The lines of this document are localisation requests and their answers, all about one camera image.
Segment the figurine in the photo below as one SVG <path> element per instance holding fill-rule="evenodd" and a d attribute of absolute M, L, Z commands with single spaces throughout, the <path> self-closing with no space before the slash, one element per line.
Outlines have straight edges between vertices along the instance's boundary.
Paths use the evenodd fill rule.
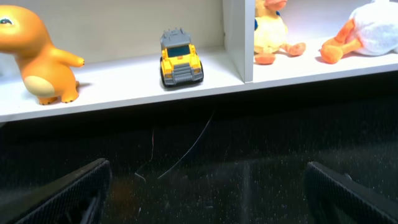
<path fill-rule="evenodd" d="M 0 52 L 13 54 L 27 90 L 47 105 L 79 96 L 69 66 L 82 67 L 83 58 L 54 47 L 38 15 L 19 6 L 0 6 Z"/>
<path fill-rule="evenodd" d="M 256 0 L 254 51 L 257 55 L 254 59 L 258 64 L 274 63 L 274 53 L 279 49 L 291 56 L 302 55 L 305 51 L 305 43 L 287 43 L 287 27 L 278 12 L 286 6 L 286 2 L 287 0 Z"/>
<path fill-rule="evenodd" d="M 337 36 L 322 45 L 322 59 L 333 64 L 350 52 L 369 56 L 398 53 L 397 13 L 398 3 L 389 0 L 373 0 L 355 9 Z"/>
<path fill-rule="evenodd" d="M 165 31 L 160 44 L 160 76 L 164 87 L 203 81 L 203 67 L 188 33 L 183 29 Z"/>

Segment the truck roof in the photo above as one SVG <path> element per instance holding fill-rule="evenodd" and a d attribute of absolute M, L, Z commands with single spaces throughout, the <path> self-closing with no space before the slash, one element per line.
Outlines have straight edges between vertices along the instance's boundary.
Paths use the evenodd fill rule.
<path fill-rule="evenodd" d="M 160 38 L 162 50 L 169 47 L 178 47 L 191 43 L 191 35 L 186 33 L 182 28 L 167 30 Z"/>

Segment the stuffed animal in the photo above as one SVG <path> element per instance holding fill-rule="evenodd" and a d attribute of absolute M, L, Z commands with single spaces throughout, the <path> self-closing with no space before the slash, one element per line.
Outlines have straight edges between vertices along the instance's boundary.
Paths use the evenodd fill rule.
<path fill-rule="evenodd" d="M 398 53 L 398 3 L 373 0 L 353 11 L 337 36 L 322 45 L 321 56 L 333 64 L 350 52 L 378 56 L 391 51 Z"/>
<path fill-rule="evenodd" d="M 78 98 L 78 82 L 69 66 L 85 60 L 54 47 L 38 15 L 19 6 L 0 6 L 0 52 L 13 54 L 27 90 L 47 105 L 61 96 L 69 103 Z"/>
<path fill-rule="evenodd" d="M 283 49 L 291 56 L 302 55 L 306 45 L 287 43 L 287 27 L 280 18 L 279 10 L 286 6 L 287 0 L 256 0 L 254 31 L 254 56 L 256 63 L 274 63 L 275 52 Z"/>

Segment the figurine's head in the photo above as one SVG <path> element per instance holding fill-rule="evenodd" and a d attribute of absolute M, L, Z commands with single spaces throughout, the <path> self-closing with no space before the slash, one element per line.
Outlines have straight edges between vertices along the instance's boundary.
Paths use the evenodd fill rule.
<path fill-rule="evenodd" d="M 287 0 L 265 0 L 264 6 L 270 10 L 278 11 L 286 6 Z"/>
<path fill-rule="evenodd" d="M 35 51 L 49 41 L 38 15 L 19 6 L 0 5 L 0 52 Z"/>

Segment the white plush toy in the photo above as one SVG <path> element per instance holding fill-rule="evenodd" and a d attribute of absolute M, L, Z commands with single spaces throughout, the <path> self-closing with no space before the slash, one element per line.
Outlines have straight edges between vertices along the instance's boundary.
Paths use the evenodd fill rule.
<path fill-rule="evenodd" d="M 353 11 L 337 36 L 323 44 L 321 56 L 336 63 L 350 52 L 378 56 L 391 51 L 398 53 L 398 3 L 372 0 Z"/>

